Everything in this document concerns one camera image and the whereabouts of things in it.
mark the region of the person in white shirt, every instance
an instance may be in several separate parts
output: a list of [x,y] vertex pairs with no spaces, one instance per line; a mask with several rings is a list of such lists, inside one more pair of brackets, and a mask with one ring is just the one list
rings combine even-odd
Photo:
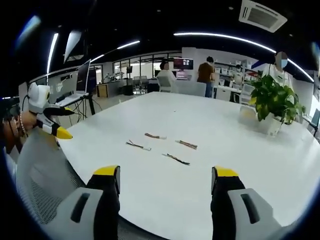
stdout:
[[177,78],[172,71],[169,70],[169,63],[167,61],[162,61],[160,64],[161,71],[158,73],[157,77],[167,77],[171,85],[172,93],[179,93],[178,86],[176,84]]
[[274,55],[274,58],[275,63],[267,64],[265,66],[262,77],[270,75],[278,84],[280,84],[280,86],[288,86],[289,88],[294,90],[289,74],[283,69],[288,63],[287,54],[283,51],[280,51]]
[[238,64],[235,66],[235,73],[232,76],[232,82],[234,82],[237,85],[242,85],[243,82],[243,73],[241,72],[241,66]]

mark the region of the white plant pot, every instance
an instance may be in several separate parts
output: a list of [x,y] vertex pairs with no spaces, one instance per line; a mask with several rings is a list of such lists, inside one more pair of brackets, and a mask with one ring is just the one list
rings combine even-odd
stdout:
[[268,136],[275,137],[278,134],[281,125],[282,123],[280,120],[270,113],[265,120],[262,120],[259,123],[259,131],[263,134],[267,134]]

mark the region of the green plant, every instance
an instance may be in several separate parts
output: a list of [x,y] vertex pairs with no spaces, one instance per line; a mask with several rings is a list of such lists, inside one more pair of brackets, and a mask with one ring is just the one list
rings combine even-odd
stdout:
[[298,114],[301,116],[306,111],[297,94],[290,87],[281,86],[270,75],[251,81],[250,85],[254,87],[250,104],[255,104],[259,121],[272,113],[282,123],[290,125]]

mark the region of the human hand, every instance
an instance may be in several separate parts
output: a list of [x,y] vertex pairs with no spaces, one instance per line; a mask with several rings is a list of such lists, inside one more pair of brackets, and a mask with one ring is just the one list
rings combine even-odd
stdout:
[[21,114],[22,123],[26,131],[32,129],[37,124],[37,117],[30,111],[24,111]]

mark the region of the potted plant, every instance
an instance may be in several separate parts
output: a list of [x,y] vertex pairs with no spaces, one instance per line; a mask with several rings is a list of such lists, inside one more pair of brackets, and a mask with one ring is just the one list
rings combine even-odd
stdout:
[[292,124],[297,115],[306,111],[297,94],[290,87],[281,86],[270,75],[251,81],[250,85],[254,90],[249,104],[255,104],[262,131],[268,135],[275,136],[282,124]]

